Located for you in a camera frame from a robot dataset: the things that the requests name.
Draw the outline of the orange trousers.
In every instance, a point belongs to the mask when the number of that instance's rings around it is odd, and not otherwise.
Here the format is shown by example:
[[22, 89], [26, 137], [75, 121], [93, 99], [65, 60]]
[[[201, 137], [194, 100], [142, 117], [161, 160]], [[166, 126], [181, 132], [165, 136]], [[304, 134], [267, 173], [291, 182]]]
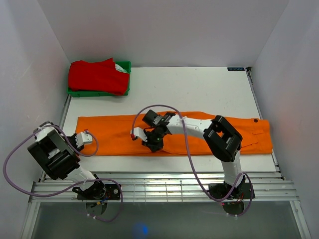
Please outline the orange trousers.
[[[84, 130], [91, 132], [97, 142], [86, 145], [82, 153], [88, 155], [95, 152], [99, 156], [186, 156], [184, 136], [167, 135], [164, 137], [162, 150], [152, 153], [143, 146], [141, 140], [133, 141], [130, 137], [132, 126], [147, 127], [142, 121], [143, 114], [134, 115], [79, 117], [76, 133]], [[273, 144], [270, 124], [267, 120], [241, 119], [228, 117], [227, 120], [243, 137], [241, 154], [271, 154]]]

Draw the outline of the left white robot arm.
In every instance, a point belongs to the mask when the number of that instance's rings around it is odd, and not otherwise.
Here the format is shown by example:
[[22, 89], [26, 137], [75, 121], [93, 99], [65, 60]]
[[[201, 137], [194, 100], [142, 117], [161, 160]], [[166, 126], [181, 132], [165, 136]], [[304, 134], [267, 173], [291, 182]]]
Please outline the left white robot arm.
[[97, 142], [95, 136], [85, 130], [66, 136], [52, 122], [46, 121], [34, 130], [35, 142], [27, 148], [44, 172], [53, 180], [70, 180], [77, 185], [72, 191], [88, 200], [100, 200], [106, 196], [103, 182], [97, 175], [80, 165], [84, 146]]

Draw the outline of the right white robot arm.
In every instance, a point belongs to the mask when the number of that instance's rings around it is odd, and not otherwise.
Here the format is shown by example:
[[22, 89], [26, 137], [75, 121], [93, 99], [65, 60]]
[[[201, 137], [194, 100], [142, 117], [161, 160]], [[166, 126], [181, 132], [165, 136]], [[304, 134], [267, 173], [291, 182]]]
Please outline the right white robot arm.
[[210, 184], [207, 193], [221, 201], [238, 197], [243, 192], [245, 176], [240, 163], [243, 137], [223, 116], [213, 119], [192, 119], [167, 112], [164, 116], [149, 110], [142, 121], [151, 131], [135, 128], [135, 137], [151, 152], [163, 149], [166, 135], [184, 135], [203, 139], [211, 153], [221, 161], [224, 171], [223, 184]]

